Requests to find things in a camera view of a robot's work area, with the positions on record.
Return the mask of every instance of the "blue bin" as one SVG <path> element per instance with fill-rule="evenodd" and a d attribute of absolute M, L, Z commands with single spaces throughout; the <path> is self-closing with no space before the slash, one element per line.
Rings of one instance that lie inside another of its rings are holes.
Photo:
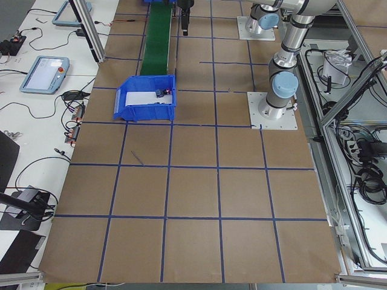
<path fill-rule="evenodd" d="M 155 92 L 170 89 L 171 104 L 148 104 L 125 106 L 127 92 Z M 176 81 L 174 75 L 166 76 L 133 76 L 117 88 L 113 118 L 126 121 L 170 120 L 175 118 Z"/>

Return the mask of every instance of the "gray floor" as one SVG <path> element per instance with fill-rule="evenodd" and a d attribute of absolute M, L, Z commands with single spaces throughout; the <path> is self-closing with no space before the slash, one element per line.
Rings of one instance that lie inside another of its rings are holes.
<path fill-rule="evenodd" d="M 11 38 L 35 0 L 0 0 L 0 41 Z"/>

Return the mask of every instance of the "black connector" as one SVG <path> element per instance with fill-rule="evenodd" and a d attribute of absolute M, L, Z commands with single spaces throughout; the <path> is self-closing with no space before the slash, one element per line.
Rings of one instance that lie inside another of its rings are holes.
<path fill-rule="evenodd" d="M 85 37 L 85 33 L 83 32 L 83 30 L 80 28 L 80 29 L 77 29 L 76 31 L 75 31 L 75 34 L 77 35 L 77 36 L 80 36 L 80 37 Z"/>
<path fill-rule="evenodd" d="M 79 101 L 83 100 L 83 98 L 88 97 L 89 95 L 89 92 L 67 91 L 63 94 L 63 100 L 66 102 Z"/>

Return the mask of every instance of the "white mounting plate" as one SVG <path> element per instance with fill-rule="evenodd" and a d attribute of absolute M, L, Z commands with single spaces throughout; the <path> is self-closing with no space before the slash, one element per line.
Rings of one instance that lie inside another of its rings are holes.
<path fill-rule="evenodd" d="M 263 41 L 274 41 L 276 36 L 274 29 L 263 30 L 261 34 L 251 34 L 244 28 L 249 16 L 238 16 L 236 21 L 238 23 L 239 39 L 243 40 L 263 40 Z"/>
<path fill-rule="evenodd" d="M 281 119 L 271 121 L 263 117 L 258 111 L 259 102 L 266 98 L 266 92 L 248 92 L 247 99 L 249 100 L 250 122 L 252 129 L 262 130 L 297 130 L 296 117 L 294 111 L 286 111 L 285 115 Z"/>

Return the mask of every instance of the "conveyor belt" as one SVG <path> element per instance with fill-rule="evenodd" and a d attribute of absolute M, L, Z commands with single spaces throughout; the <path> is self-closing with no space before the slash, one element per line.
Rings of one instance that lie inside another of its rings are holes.
<path fill-rule="evenodd" d="M 167 74 L 171 19 L 172 4 L 165 5 L 161 2 L 151 4 L 140 75 Z"/>

